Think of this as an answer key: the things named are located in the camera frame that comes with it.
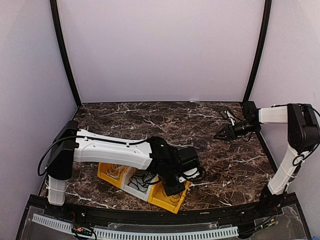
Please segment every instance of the black frame edge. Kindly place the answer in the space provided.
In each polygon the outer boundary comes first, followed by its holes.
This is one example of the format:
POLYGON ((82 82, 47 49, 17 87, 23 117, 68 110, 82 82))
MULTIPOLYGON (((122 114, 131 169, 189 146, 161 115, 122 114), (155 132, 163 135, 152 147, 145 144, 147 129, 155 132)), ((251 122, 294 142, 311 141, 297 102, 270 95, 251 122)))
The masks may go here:
POLYGON ((261 144, 261 146, 262 146, 262 149, 263 149, 266 157, 268 158, 268 160, 269 160, 269 162, 270 162, 270 165, 271 165, 273 171, 276 172, 276 171, 278 170, 278 167, 277 167, 277 165, 276 165, 276 162, 275 162, 275 160, 274 160, 274 157, 272 156, 272 154, 271 154, 271 152, 270 152, 270 150, 269 150, 269 148, 268 148, 267 143, 265 142, 264 137, 262 136, 262 134, 261 134, 260 131, 256 132, 255 135, 256 135, 256 137, 258 138, 258 140, 259 140, 259 142, 260 142, 260 144, 261 144))
POLYGON ((60 18, 59 18, 59 11, 58 11, 58 3, 57 0, 50 0, 50 5, 51 5, 51 13, 52 13, 52 19, 53 19, 53 24, 54 24, 54 29, 55 29, 55 35, 56 39, 58 41, 59 49, 60 49, 60 54, 64 66, 64 70, 66 73, 66 76, 68 78, 68 82, 72 91, 72 95, 74 98, 74 101, 77 105, 77 107, 80 107, 82 105, 80 96, 77 90, 76 82, 74 79, 74 76, 72 74, 68 54, 67 54, 67 49, 64 41, 64 36, 62 33, 62 28, 61 28, 61 23, 60 23, 60 18))
POLYGON ((265 2, 264 2, 264 10, 263 10, 263 17, 262 17, 259 40, 258 40, 258 44, 257 44, 256 51, 255 51, 255 56, 254 56, 254 60, 253 60, 253 65, 252 65, 249 81, 246 86, 244 97, 242 100, 243 103, 249 100, 252 89, 255 84, 261 56, 262 56, 262 53, 264 50, 267 30, 268 30, 268 24, 269 24, 270 12, 271 12, 271 3, 272 3, 272 0, 265 0, 265 2))
MULTIPOLYGON (((106 209, 90 206, 82 206, 72 203, 66 203, 68 208, 76 213, 76 215, 81 215, 85 212, 86 216, 81 217, 79 220, 83 224, 88 224, 90 226, 107 226, 110 223, 128 223, 128 224, 141 224, 141 225, 176 225, 178 224, 193 224, 197 223, 210 223, 218 222, 221 226, 232 224, 233 226, 242 226, 252 223, 255 219, 260 218, 259 215, 250 214, 247 217, 239 216, 239 210, 248 209, 248 207, 253 207, 257 202, 247 203, 237 206, 228 206, 221 208, 211 208, 206 209, 204 213, 201 214, 204 210, 191 210, 191 211, 182 211, 178 214, 172 214, 168 211, 159 211, 159 212, 149 212, 149 211, 127 211, 127 210, 115 210, 115 209, 106 209), (152 217, 155 219, 153 222, 148 222, 145 217, 152 217)), ((290 193, 285 196, 283 207, 290 206, 295 204, 298 213, 301 217, 302 225, 305 231, 305 235, 308 240, 311 240, 310 230, 308 228, 305 216, 302 212, 299 200, 296 194, 290 193)), ((21 234, 23 232, 26 217, 29 212, 30 206, 46 210, 46 199, 44 197, 30 195, 29 200, 26 204, 23 216, 21 218, 19 231, 16 236, 16 240, 20 240, 21 234)))

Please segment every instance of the cable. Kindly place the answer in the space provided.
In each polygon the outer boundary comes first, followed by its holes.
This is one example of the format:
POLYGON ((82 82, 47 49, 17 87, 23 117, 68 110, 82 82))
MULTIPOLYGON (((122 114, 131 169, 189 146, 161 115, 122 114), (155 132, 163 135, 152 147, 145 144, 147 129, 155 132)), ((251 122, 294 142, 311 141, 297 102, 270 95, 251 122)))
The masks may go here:
POLYGON ((126 167, 123 165, 113 164, 111 167, 105 170, 105 173, 114 179, 119 179, 121 173, 125 170, 125 168, 126 167))
POLYGON ((245 143, 248 143, 248 142, 250 142, 250 140, 251 140, 251 138, 252 138, 252 131, 249 133, 249 138, 248 139, 245 139, 244 137, 245 136, 241 136, 241 139, 242 139, 242 141, 244 141, 245 143))
POLYGON ((109 140, 109 139, 104 139, 104 138, 98 138, 98 137, 92 137, 92 136, 82 136, 82 135, 77 135, 77 136, 66 136, 66 137, 62 137, 59 140, 55 141, 54 143, 52 143, 47 150, 44 152, 43 156, 41 157, 39 164, 38 164, 38 169, 37 169, 37 174, 39 177, 45 175, 47 173, 47 169, 49 166, 47 166, 47 168, 44 170, 43 173, 40 173, 40 168, 41 165, 45 159, 45 157, 47 156, 48 152, 58 143, 63 142, 65 140, 69 140, 69 139, 90 139, 90 140, 97 140, 97 141, 102 141, 102 142, 107 142, 107 143, 113 143, 113 144, 122 144, 122 145, 139 145, 142 143, 145 143, 146 141, 148 141, 149 139, 145 139, 142 141, 137 141, 137 142, 124 142, 124 141, 115 141, 115 140, 109 140))
POLYGON ((293 159, 292 165, 296 167, 296 166, 301 165, 304 161, 305 161, 305 155, 300 154, 300 155, 296 156, 296 157, 293 159), (298 158, 302 158, 302 160, 299 161, 298 163, 295 163, 295 161, 296 161, 298 158))
POLYGON ((98 239, 97 234, 95 233, 94 229, 89 226, 82 226, 82 225, 74 224, 74 225, 72 225, 71 232, 74 234, 72 236, 78 240, 88 240, 88 239, 91 239, 92 236, 94 236, 94 240, 98 239))
POLYGON ((194 177, 194 178, 189 178, 187 175, 185 175, 182 171, 179 172, 179 174, 185 178, 186 180, 188 180, 189 182, 199 182, 199 181, 202 181, 206 176, 207 176, 207 171, 202 167, 200 166, 198 168, 198 171, 200 173, 200 175, 194 177))
POLYGON ((244 232, 239 233, 239 235, 242 235, 242 234, 245 234, 245 235, 253 234, 253 233, 257 232, 256 228, 261 227, 261 226, 263 226, 265 224, 268 224, 270 221, 273 222, 276 219, 277 216, 271 216, 271 217, 267 218, 266 220, 262 221, 261 223, 259 223, 259 225, 256 225, 253 228, 250 228, 249 230, 246 230, 244 232))
POLYGON ((129 178, 129 184, 128 186, 134 185, 138 191, 145 193, 148 190, 148 187, 150 185, 155 185, 161 182, 161 180, 157 180, 154 182, 151 182, 156 177, 156 174, 152 174, 149 171, 146 170, 136 170, 136 172, 133 173, 133 175, 129 178))

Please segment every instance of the marble surface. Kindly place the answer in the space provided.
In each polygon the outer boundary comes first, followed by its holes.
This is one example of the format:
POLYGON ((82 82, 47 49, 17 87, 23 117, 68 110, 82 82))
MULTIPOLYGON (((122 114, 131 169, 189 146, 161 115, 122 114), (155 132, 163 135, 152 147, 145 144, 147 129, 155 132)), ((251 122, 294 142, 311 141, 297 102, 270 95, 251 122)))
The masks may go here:
MULTIPOLYGON (((90 132, 124 139, 160 136, 178 148, 194 146, 206 178, 192 184, 180 208, 201 210, 256 202, 274 172, 257 137, 250 142, 214 140, 227 122, 219 111, 230 109, 239 118, 238 103, 140 102, 88 103, 75 116, 79 127, 90 132)), ((97 163, 74 163, 66 201, 85 206, 163 211, 97 177, 97 163)), ((41 196, 45 196, 45 185, 41 196)))

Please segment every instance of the wire bundle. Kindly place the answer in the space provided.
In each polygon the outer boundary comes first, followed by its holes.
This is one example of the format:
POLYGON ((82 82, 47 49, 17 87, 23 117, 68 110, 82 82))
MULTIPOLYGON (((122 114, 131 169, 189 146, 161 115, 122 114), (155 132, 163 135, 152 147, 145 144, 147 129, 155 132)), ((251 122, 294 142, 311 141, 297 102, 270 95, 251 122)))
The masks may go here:
POLYGON ((146 170, 137 169, 130 177, 128 186, 133 185, 138 191, 145 193, 150 185, 155 185, 161 182, 161 180, 151 182, 155 177, 156 174, 152 174, 146 170))
POLYGON ((276 216, 271 216, 269 218, 267 218, 266 220, 262 221, 261 223, 259 223, 258 225, 256 225, 253 228, 250 228, 247 231, 244 232, 240 232, 239 235, 252 235, 262 229, 271 227, 272 225, 276 224, 277 222, 275 221, 275 219, 278 217, 278 213, 276 216))
POLYGON ((105 170, 105 173, 114 179, 119 179, 121 173, 125 170, 125 168, 126 167, 123 165, 113 164, 111 167, 105 170))

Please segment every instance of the black cable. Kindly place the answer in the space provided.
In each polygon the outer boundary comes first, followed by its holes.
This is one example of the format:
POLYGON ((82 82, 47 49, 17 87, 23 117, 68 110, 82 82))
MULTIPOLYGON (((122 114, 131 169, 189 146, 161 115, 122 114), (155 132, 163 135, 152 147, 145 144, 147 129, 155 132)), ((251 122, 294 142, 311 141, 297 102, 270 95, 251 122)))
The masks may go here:
POLYGON ((249 133, 249 138, 248 138, 248 139, 245 139, 244 136, 242 136, 242 137, 241 137, 242 141, 244 141, 245 143, 250 142, 250 140, 251 140, 251 138, 252 138, 252 133, 253 133, 252 131, 249 133))
POLYGON ((94 229, 91 228, 91 227, 87 227, 87 226, 82 226, 82 225, 79 225, 80 228, 83 228, 83 229, 87 229, 90 231, 91 233, 91 236, 87 236, 87 237, 84 237, 84 236, 79 236, 79 234, 81 234, 81 232, 78 232, 77 230, 71 230, 71 232, 74 234, 73 236, 78 239, 78 240, 88 240, 88 239, 91 239, 92 236, 94 236, 94 240, 97 240, 98 237, 97 237, 97 234, 95 233, 94 229))
POLYGON ((300 155, 296 156, 296 157, 293 159, 292 165, 295 166, 295 167, 296 167, 296 166, 299 166, 299 165, 302 164, 302 162, 303 162, 304 160, 305 160, 305 155, 300 154, 300 155), (298 163, 295 163, 295 161, 296 161, 298 158, 302 158, 302 160, 299 161, 298 163))
POLYGON ((261 225, 264 225, 264 224, 269 223, 269 221, 271 221, 273 218, 276 219, 276 217, 277 217, 277 216, 271 216, 271 217, 267 218, 266 220, 262 221, 261 223, 259 223, 258 225, 254 226, 253 228, 250 228, 249 230, 246 230, 246 231, 244 231, 244 232, 239 233, 239 235, 242 235, 242 234, 245 234, 245 235, 251 234, 252 231, 255 231, 255 230, 256 230, 256 228, 259 228, 259 227, 261 227, 261 225))
POLYGON ((104 139, 104 138, 99 138, 99 137, 92 137, 92 136, 82 136, 82 135, 77 135, 77 136, 66 136, 66 137, 63 137, 63 138, 60 138, 59 140, 55 141, 54 143, 52 143, 48 148, 47 150, 44 152, 43 156, 41 157, 40 159, 40 162, 38 164, 38 169, 37 169, 37 174, 39 177, 45 175, 47 173, 47 169, 44 170, 43 173, 40 173, 40 168, 41 168, 41 165, 45 159, 45 157, 47 156, 48 152, 58 143, 60 142, 63 142, 65 140, 69 140, 69 139, 90 139, 90 140, 97 140, 97 141, 102 141, 102 142, 107 142, 107 143, 113 143, 113 144, 122 144, 122 145, 129 145, 129 146, 132 146, 132 145, 139 145, 139 144, 142 144, 142 143, 145 143, 146 141, 148 141, 149 139, 145 139, 145 140, 142 140, 142 141, 137 141, 137 142, 124 142, 124 141, 115 141, 115 140, 109 140, 109 139, 104 139))
POLYGON ((185 175, 183 172, 179 172, 179 174, 184 177, 186 180, 188 180, 189 182, 199 182, 199 181, 202 181, 206 176, 207 176, 207 171, 202 167, 200 166, 198 168, 198 171, 200 173, 200 175, 194 177, 194 178, 189 178, 187 175, 185 175))

